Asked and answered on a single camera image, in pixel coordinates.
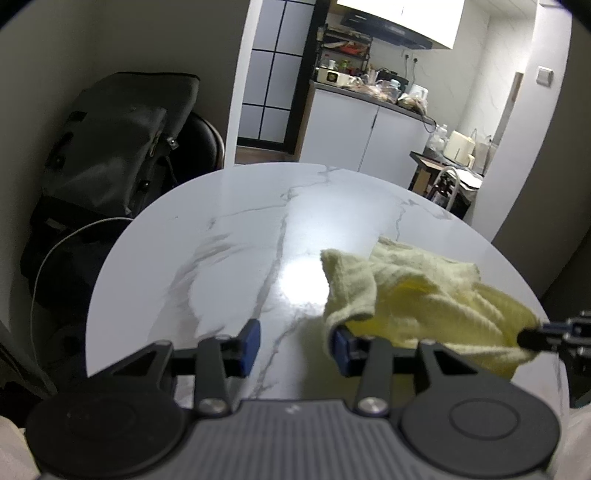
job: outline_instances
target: round table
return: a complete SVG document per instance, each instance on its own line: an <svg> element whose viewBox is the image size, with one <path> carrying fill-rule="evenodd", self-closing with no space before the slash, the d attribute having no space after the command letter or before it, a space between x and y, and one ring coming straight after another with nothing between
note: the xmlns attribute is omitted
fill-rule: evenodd
<svg viewBox="0 0 591 480"><path fill-rule="evenodd" d="M545 313L513 266L470 226L396 185L331 167L271 163L217 171L164 195L123 232L100 272L86 331L89 374L155 340L176 348L262 326L240 398L351 398L322 345L320 251L369 255L380 235L478 265L482 281ZM514 381L564 417L567 381L542 354ZM191 379L176 399L191 402Z"/></svg>

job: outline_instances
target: light switch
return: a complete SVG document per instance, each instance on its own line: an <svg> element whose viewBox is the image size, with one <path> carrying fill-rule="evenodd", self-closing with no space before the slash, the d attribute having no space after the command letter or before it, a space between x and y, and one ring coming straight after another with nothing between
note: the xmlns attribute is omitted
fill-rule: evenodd
<svg viewBox="0 0 591 480"><path fill-rule="evenodd" d="M546 67L538 67L538 76L535 81L540 85L549 87L552 84L552 77L554 76L554 70L547 69Z"/></svg>

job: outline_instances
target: yellow towel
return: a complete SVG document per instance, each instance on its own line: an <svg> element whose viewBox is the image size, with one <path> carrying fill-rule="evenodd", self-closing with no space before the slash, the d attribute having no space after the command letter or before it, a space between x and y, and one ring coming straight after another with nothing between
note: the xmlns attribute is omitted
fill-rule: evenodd
<svg viewBox="0 0 591 480"><path fill-rule="evenodd" d="M356 336L415 348L430 338L505 378L532 360L517 334L540 320L525 306L480 283L478 267L381 237L369 259L321 253L330 291L324 308L326 344L346 322Z"/></svg>

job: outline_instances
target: gray countertop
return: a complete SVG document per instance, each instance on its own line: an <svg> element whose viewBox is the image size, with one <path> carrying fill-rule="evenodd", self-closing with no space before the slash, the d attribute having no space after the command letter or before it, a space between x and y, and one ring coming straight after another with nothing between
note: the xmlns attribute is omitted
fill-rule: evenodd
<svg viewBox="0 0 591 480"><path fill-rule="evenodd" d="M384 108L394 110L395 112L409 116L410 118L414 118L416 120L419 120L420 122L423 121L423 118L418 113L411 112L410 110L406 110L405 108L402 108L401 106L398 106L398 105L394 105L393 103L383 102L381 100L378 100L377 98L372 97L371 95L366 95L364 93L358 93L358 92L352 92L351 90L347 90L347 89L340 88L340 87L333 87L332 85L327 85L325 83L315 82L314 80L311 80L310 84L318 90L325 90L327 92L338 93L340 95L345 95L347 97L356 98L357 100L363 100L364 102L373 103L374 105L383 106ZM430 118L425 117L424 122L427 125L431 125L433 127L435 126L435 122Z"/></svg>

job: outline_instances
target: black circular disc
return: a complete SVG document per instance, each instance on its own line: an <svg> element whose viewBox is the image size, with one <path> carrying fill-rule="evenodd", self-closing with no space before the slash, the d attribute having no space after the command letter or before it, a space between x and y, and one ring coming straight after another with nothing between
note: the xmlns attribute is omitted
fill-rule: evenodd
<svg viewBox="0 0 591 480"><path fill-rule="evenodd" d="M430 388L404 410L400 428L430 464L470 478L542 468L560 435L552 410L516 388L482 395Z"/></svg>
<svg viewBox="0 0 591 480"><path fill-rule="evenodd" d="M107 478L162 459L184 430L167 394L70 393L42 402L27 420L27 442L44 468L66 477Z"/></svg>

